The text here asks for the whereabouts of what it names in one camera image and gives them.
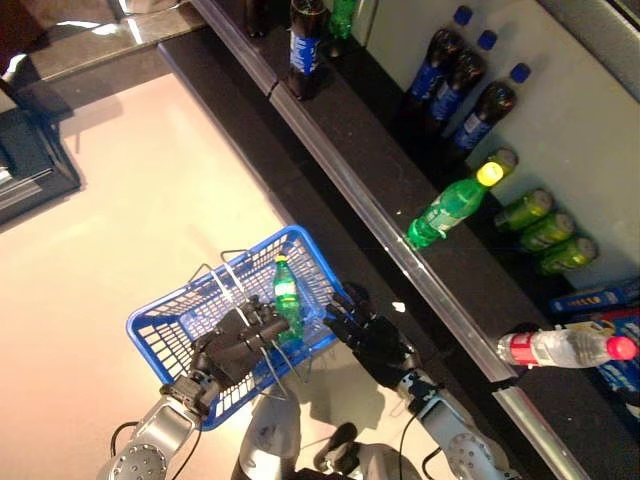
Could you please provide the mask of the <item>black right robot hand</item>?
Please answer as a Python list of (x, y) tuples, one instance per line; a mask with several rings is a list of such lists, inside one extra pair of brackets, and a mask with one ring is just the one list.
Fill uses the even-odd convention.
[(395, 325), (372, 309), (367, 296), (349, 286), (345, 290), (332, 294), (323, 323), (379, 385), (395, 390), (414, 368), (415, 351)]

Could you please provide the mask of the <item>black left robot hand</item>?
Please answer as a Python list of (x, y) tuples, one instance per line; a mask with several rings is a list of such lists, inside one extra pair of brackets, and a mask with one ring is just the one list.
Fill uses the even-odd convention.
[(233, 307), (211, 331), (192, 343), (188, 376), (197, 381), (213, 381), (220, 390), (238, 384), (265, 357), (288, 321), (271, 304), (257, 296)]

